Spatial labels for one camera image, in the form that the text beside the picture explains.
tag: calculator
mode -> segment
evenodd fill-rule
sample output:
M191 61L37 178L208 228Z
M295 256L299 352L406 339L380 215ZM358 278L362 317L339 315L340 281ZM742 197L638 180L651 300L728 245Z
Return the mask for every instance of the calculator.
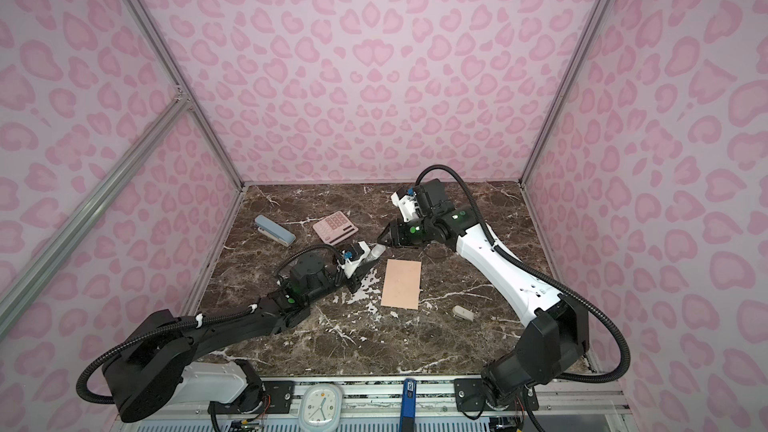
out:
M320 240L328 245L336 245L357 232L357 227L341 211L325 217L312 228L320 236Z

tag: rectangular paper sheet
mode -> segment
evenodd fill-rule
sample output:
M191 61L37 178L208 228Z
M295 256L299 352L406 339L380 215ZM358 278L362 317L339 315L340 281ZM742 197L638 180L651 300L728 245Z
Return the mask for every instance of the rectangular paper sheet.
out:
M382 305L418 310L418 292L422 280L422 264L390 258L386 263Z

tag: pink patterned wall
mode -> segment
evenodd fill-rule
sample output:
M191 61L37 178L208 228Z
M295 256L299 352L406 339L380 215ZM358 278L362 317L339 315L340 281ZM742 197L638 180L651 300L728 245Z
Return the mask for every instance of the pink patterned wall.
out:
M181 312L233 199L183 116L0 344L0 429L95 432L111 421L114 406L83 402L74 382L150 312ZM106 393L101 375L93 382Z
M618 0L529 189L648 432L768 430L766 35L768 0Z
M594 0L146 0L246 180L520 177Z
M0 296L169 102L120 0L0 0Z

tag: marble tabletop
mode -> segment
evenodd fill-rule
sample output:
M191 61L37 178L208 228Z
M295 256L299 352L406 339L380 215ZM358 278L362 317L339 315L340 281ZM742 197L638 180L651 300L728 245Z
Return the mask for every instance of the marble tabletop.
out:
M216 312L250 303L276 288L272 270L291 252L319 243L312 224L343 211L360 230L351 240L375 242L398 215L389 200L401 184L249 187L200 304ZM473 183L478 205L494 232L521 260L548 270L547 260L515 182ZM455 183L446 184L454 203L466 204ZM252 226L263 214L290 230L290 248ZM447 247L388 248L357 293L345 288L312 306L294 329L218 350L204 360L247 358L264 376L475 374L513 349L522 326L512 308L469 262ZM386 259L421 261L418 310L380 305ZM467 322L455 305L475 313Z

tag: alarm clock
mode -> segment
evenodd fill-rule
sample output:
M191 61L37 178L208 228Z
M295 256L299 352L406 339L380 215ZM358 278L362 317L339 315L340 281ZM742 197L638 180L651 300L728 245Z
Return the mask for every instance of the alarm clock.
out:
M306 390L299 406L302 432L332 432L339 427L343 392L334 384L315 384Z

